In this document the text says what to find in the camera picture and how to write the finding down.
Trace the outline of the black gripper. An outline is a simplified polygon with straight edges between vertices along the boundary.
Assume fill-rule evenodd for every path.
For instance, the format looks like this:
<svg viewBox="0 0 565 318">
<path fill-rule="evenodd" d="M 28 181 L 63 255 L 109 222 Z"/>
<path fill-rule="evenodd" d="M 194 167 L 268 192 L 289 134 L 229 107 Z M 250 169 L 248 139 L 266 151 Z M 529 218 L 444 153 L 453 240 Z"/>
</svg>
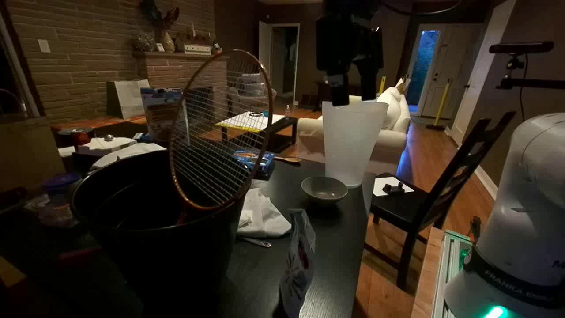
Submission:
<svg viewBox="0 0 565 318">
<path fill-rule="evenodd" d="M 382 36 L 370 19 L 377 0 L 322 0 L 315 21 L 315 66 L 324 72 L 333 105 L 349 102 L 347 72 L 354 65 L 363 100 L 375 96 L 375 74 L 382 66 Z"/>
</svg>

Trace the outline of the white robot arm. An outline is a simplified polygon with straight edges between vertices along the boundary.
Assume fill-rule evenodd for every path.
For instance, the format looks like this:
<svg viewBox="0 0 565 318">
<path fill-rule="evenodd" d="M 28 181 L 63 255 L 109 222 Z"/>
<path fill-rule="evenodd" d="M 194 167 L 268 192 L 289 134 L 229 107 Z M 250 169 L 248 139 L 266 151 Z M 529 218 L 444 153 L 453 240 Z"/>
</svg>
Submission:
<svg viewBox="0 0 565 318">
<path fill-rule="evenodd" d="M 565 112 L 513 128 L 488 220 L 442 289 L 455 318 L 565 318 L 563 160 Z"/>
</svg>

